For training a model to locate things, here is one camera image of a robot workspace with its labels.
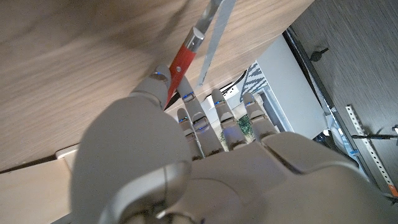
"blue led light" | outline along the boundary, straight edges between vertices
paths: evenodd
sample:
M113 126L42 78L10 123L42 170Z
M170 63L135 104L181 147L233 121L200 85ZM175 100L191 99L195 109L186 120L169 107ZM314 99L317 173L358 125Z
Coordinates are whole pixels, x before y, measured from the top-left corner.
M190 93L186 94L186 95L183 96L182 98L185 99L187 96L189 96L189 95L191 95L191 94L193 94L193 92L190 92Z
M214 103L214 105L217 105L217 104L221 103L222 101L225 101L225 100L217 101L216 103Z

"wooden tabletop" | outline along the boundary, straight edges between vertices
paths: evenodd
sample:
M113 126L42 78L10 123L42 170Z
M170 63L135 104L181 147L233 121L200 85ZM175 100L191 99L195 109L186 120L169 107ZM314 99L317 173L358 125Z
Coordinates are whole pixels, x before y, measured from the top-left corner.
M243 72L312 1L237 0L199 98ZM111 102L172 61L207 3L1 1L0 170L78 143ZM192 83L212 30L187 72Z

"robotic hand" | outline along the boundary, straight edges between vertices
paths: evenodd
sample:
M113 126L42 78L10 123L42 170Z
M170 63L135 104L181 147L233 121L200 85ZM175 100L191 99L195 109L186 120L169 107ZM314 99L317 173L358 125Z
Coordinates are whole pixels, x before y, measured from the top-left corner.
M277 133L250 93L247 143L219 90L224 151L186 78L178 123L163 112L166 66L111 104L86 130L72 176L74 223L397 223L343 156Z

